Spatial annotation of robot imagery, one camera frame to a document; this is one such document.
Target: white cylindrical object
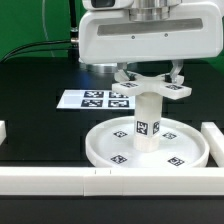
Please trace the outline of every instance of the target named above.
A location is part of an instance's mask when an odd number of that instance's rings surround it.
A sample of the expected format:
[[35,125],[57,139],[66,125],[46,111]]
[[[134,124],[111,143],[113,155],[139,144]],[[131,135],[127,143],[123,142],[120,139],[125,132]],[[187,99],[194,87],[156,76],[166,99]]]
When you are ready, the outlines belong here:
[[136,96],[134,147],[152,152],[159,147],[159,127],[163,97],[157,93]]

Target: green wall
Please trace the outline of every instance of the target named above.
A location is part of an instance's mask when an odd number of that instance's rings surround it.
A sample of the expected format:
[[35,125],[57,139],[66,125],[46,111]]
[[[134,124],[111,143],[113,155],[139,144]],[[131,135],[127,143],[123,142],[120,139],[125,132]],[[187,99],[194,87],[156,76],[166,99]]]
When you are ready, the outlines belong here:
[[[75,0],[78,20],[84,13],[81,0]],[[0,0],[0,57],[10,50],[32,42],[45,41],[42,21],[43,0]],[[45,24],[49,40],[70,38],[68,0],[45,0]],[[65,56],[66,53],[55,53]]]

